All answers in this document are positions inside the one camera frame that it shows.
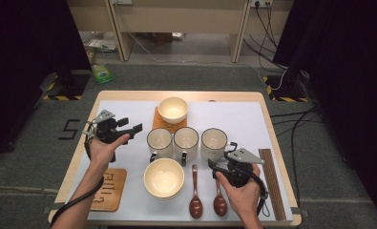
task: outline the cup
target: cup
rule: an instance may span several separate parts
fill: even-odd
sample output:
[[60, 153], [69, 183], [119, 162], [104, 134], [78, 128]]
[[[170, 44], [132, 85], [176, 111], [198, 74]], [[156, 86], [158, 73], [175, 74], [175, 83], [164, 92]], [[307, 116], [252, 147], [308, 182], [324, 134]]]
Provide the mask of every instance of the cup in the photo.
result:
[[[225, 151], [227, 146], [234, 146], [233, 150]], [[225, 153], [236, 151], [238, 144], [236, 142], [228, 142], [227, 135], [224, 131], [217, 128], [207, 129], [202, 133], [200, 154], [207, 161], [220, 160]]]
[[195, 158], [198, 154], [199, 135], [191, 127], [182, 127], [174, 134], [175, 154], [181, 165]]
[[152, 130], [147, 135], [147, 144], [150, 149], [150, 162], [156, 158], [171, 158], [174, 155], [173, 135], [170, 131], [164, 128], [157, 128]]

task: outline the gray carpet floor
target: gray carpet floor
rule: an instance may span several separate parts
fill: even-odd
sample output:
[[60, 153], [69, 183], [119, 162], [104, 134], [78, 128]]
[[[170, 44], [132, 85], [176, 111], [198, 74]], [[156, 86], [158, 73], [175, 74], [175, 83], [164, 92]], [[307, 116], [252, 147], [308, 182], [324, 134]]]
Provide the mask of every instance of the gray carpet floor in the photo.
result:
[[[60, 188], [84, 121], [103, 90], [237, 91], [264, 94], [271, 115], [306, 111], [313, 101], [271, 101], [260, 76], [247, 67], [109, 65], [115, 80], [97, 85], [91, 78], [79, 101], [40, 100], [15, 139], [15, 150], [0, 153], [0, 228], [49, 228], [50, 205]], [[52, 82], [48, 77], [41, 87]], [[343, 162], [319, 112], [272, 117], [283, 159], [304, 212], [299, 228], [377, 228], [377, 210], [355, 171]], [[63, 132], [68, 119], [73, 133]], [[89, 228], [106, 228], [91, 226]]]

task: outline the hand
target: hand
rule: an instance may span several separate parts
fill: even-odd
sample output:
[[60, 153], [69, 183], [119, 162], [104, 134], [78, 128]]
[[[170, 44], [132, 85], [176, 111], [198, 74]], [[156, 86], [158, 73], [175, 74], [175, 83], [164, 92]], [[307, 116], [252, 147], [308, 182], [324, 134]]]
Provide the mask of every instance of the hand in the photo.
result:
[[[259, 176], [261, 172], [260, 168], [255, 163], [251, 165], [253, 173]], [[260, 220], [257, 217], [260, 186], [256, 181], [250, 178], [244, 186], [236, 188], [229, 183], [221, 172], [216, 172], [216, 176], [226, 191], [230, 206], [239, 215], [245, 228], [262, 228]]]
[[107, 170], [116, 148], [123, 145], [129, 137], [129, 134], [122, 135], [111, 144], [104, 143], [93, 137], [90, 141], [91, 165], [102, 167], [104, 171]]

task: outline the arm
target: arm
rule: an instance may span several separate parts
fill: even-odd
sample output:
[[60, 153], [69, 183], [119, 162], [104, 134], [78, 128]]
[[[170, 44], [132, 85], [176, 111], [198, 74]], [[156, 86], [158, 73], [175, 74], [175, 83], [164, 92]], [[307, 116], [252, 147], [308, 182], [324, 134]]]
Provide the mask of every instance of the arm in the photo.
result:
[[[257, 164], [252, 164], [253, 173], [260, 175], [260, 168]], [[216, 176], [226, 191], [230, 205], [235, 211], [246, 229], [262, 229], [262, 224], [257, 216], [257, 205], [260, 198], [260, 187], [250, 178], [241, 188], [233, 187], [227, 178], [221, 173], [216, 172]]]
[[[92, 139], [90, 143], [90, 166], [70, 200], [78, 198], [93, 190], [108, 169], [108, 164], [112, 159], [115, 149], [125, 143], [128, 139], [129, 135], [122, 135], [111, 144], [103, 143], [95, 138]], [[57, 219], [52, 228], [84, 228], [93, 200], [94, 195], [69, 208]]]

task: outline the black backdrop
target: black backdrop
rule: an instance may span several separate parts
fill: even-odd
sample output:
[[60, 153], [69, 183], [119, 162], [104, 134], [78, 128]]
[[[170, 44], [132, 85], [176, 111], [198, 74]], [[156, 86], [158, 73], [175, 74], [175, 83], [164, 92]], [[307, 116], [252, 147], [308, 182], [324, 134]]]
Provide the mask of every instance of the black backdrop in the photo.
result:
[[274, 60], [309, 72], [328, 128], [377, 207], [377, 1], [295, 0]]
[[0, 149], [20, 131], [49, 74], [90, 69], [65, 0], [0, 1]]

